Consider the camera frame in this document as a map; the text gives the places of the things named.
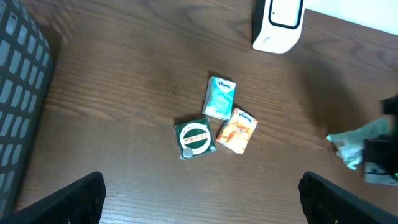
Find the orange packet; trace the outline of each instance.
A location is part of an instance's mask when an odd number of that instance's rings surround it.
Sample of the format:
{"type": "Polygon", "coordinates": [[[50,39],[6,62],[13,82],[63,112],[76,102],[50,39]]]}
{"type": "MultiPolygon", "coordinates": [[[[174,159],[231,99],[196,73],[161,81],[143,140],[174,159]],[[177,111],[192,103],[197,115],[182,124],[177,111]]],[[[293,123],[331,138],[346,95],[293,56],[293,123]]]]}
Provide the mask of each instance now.
{"type": "Polygon", "coordinates": [[[258,121],[239,108],[232,110],[232,116],[226,121],[216,141],[237,154],[242,154],[250,140],[258,121]]]}

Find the green and white label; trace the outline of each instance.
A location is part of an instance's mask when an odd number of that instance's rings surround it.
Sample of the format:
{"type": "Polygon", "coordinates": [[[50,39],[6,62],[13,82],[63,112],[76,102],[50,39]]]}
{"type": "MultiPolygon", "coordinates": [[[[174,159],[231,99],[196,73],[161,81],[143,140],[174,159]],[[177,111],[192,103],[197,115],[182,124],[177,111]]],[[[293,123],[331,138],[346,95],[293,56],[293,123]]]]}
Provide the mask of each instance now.
{"type": "Polygon", "coordinates": [[[194,155],[198,155],[209,148],[210,132],[206,125],[190,123],[181,130],[180,142],[183,149],[190,148],[194,155]]]}

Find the wood grain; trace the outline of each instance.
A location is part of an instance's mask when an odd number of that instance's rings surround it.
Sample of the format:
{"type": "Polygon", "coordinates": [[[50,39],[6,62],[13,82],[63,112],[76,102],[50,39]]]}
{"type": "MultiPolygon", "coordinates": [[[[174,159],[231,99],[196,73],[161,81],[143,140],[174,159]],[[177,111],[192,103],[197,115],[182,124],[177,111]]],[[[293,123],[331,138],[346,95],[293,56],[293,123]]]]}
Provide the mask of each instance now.
{"type": "Polygon", "coordinates": [[[306,10],[276,55],[251,47],[252,0],[22,2],[61,49],[17,210],[98,170],[101,223],[305,223],[297,186],[312,170],[398,215],[396,189],[363,183],[324,140],[397,93],[396,36],[306,10]],[[244,155],[218,144],[181,161],[173,125],[200,114],[214,73],[259,125],[244,155]]]}

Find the gray basket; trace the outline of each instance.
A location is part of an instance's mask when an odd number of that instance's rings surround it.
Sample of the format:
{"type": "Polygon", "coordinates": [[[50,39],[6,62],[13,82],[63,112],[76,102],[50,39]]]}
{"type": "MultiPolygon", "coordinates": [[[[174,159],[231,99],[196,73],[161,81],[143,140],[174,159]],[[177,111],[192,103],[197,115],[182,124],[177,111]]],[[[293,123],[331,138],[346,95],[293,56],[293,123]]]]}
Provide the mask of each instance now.
{"type": "Polygon", "coordinates": [[[0,0],[0,218],[12,212],[52,69],[34,20],[18,0],[0,0]]]}

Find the small round gray dot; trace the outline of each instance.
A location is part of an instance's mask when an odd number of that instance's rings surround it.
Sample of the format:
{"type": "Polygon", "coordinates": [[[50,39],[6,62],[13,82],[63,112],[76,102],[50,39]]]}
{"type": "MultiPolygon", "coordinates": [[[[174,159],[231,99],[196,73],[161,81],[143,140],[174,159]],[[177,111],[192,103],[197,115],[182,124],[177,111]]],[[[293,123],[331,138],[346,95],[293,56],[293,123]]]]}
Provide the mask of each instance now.
{"type": "Polygon", "coordinates": [[[191,158],[193,156],[193,151],[191,148],[186,148],[182,151],[182,156],[185,158],[191,158]]]}

